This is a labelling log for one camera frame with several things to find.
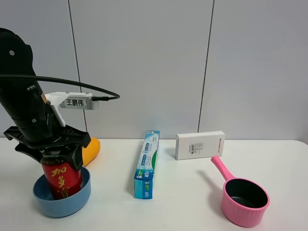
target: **toothpaste box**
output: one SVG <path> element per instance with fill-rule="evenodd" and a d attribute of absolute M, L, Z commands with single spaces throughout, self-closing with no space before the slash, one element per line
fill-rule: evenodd
<path fill-rule="evenodd" d="M 159 131 L 147 131 L 134 177 L 135 198 L 152 199 Z"/>

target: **blue bowl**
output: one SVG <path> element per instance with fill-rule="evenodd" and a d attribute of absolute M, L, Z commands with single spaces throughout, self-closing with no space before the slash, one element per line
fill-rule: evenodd
<path fill-rule="evenodd" d="M 33 186 L 33 194 L 41 211 L 50 217 L 61 218 L 80 210 L 88 201 L 91 194 L 89 171 L 82 167 L 81 174 L 84 187 L 72 196 L 55 200 L 45 175 L 42 175 Z"/>

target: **white box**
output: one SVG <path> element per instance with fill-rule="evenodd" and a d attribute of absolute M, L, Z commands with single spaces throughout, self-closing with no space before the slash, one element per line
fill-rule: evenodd
<path fill-rule="evenodd" d="M 222 131 L 177 134 L 175 159 L 222 156 L 225 137 Z"/>

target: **pot handle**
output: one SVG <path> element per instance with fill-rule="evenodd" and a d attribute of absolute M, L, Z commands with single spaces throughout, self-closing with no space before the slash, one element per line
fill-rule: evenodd
<path fill-rule="evenodd" d="M 220 173 L 222 174 L 222 176 L 224 177 L 224 179 L 226 181 L 235 178 L 234 175 L 232 175 L 229 172 L 229 170 L 226 168 L 226 166 L 223 164 L 223 162 L 221 161 L 221 159 L 218 155 L 213 156 L 211 158 L 211 161 L 217 167 L 217 169 L 220 171 Z"/>

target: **white table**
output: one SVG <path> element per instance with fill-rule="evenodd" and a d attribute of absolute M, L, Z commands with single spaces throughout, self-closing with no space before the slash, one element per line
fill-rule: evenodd
<path fill-rule="evenodd" d="M 133 198 L 141 140 L 101 140 L 88 165 L 92 193 L 66 218 L 38 212 L 32 187 L 39 163 L 0 139 L 1 231 L 237 231 L 220 210 L 223 177 L 210 158 L 174 159 L 175 141 L 161 140 L 152 200 Z M 308 146 L 298 141 L 225 141 L 222 160 L 235 175 L 262 185 L 270 196 L 254 231 L 308 230 Z"/>

